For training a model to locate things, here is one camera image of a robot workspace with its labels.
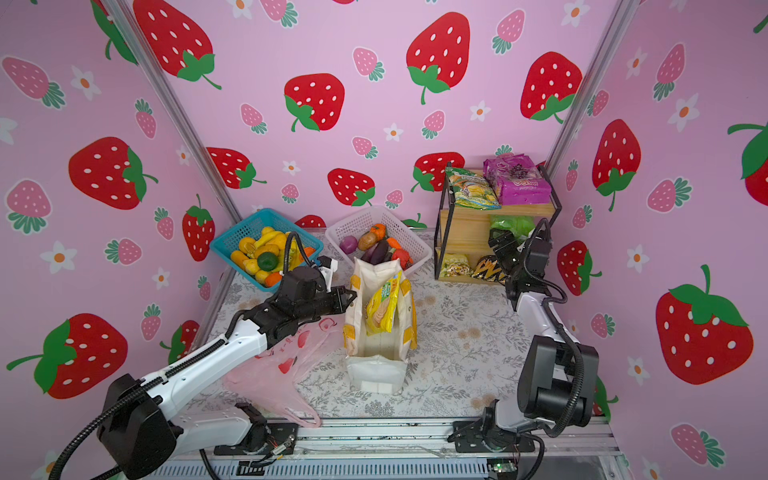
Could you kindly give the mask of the green chips bag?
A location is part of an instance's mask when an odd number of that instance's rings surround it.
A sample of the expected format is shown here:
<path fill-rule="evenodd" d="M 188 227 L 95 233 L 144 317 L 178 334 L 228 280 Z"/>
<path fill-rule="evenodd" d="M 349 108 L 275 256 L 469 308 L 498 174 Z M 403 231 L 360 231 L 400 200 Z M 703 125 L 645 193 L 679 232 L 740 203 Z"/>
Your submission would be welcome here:
<path fill-rule="evenodd" d="M 535 229 L 530 216 L 491 215 L 490 228 L 510 232 L 518 241 L 526 240 Z"/>

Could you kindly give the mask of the white paper grocery bag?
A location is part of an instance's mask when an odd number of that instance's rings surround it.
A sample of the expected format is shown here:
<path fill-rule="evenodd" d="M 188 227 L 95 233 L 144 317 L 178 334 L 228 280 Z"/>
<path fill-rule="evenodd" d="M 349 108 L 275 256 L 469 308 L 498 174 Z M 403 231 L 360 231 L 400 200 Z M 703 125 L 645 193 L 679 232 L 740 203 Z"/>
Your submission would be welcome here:
<path fill-rule="evenodd" d="M 405 383 L 408 354 L 418 347 L 413 286 L 397 260 L 355 261 L 350 287 L 357 294 L 345 313 L 346 369 L 354 388 L 393 395 Z"/>

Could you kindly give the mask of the pink plastic grocery bag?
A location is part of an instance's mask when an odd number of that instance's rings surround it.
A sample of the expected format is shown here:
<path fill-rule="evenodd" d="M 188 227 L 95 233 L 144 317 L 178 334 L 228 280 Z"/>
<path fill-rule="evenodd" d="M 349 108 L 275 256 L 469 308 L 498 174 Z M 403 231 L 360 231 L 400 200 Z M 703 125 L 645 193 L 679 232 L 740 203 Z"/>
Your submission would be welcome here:
<path fill-rule="evenodd" d="M 223 378 L 223 386 L 272 413 L 305 428 L 322 420 L 297 390 L 310 371 L 342 348 L 343 325 L 335 317 L 301 326 L 297 333 L 247 360 Z"/>

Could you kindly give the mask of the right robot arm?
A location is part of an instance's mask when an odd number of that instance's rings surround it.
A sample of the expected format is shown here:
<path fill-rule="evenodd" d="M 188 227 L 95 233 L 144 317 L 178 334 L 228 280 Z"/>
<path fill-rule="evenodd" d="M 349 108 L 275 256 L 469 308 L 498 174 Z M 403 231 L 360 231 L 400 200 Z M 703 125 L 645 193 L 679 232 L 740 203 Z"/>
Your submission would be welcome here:
<path fill-rule="evenodd" d="M 483 442 L 489 450 L 499 451 L 537 430 L 555 438 L 568 427 L 587 426 L 599 355 L 568 333 L 555 311 L 567 303 L 567 294 L 545 278 L 552 249 L 549 222 L 538 221 L 515 263 L 507 259 L 499 240 L 491 245 L 506 273 L 507 299 L 532 334 L 516 396 L 494 401 L 482 420 Z"/>

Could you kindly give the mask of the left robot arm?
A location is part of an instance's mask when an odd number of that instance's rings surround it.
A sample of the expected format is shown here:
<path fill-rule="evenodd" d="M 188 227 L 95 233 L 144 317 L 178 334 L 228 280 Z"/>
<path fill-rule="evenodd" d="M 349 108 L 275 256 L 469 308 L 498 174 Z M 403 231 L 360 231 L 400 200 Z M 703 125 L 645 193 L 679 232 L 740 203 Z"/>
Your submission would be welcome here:
<path fill-rule="evenodd" d="M 275 294 L 237 311 L 224 334 L 141 379 L 126 374 L 109 388 L 102 413 L 63 449 L 49 474 L 58 479 L 75 451 L 96 434 L 116 465 L 103 473 L 141 479 L 167 460 L 218 446 L 236 446 L 268 458 L 278 452 L 266 419 L 249 403 L 184 425 L 178 415 L 202 390 L 248 360 L 326 316 L 341 315 L 357 294 L 332 285 L 336 261 L 323 256 L 287 273 Z"/>

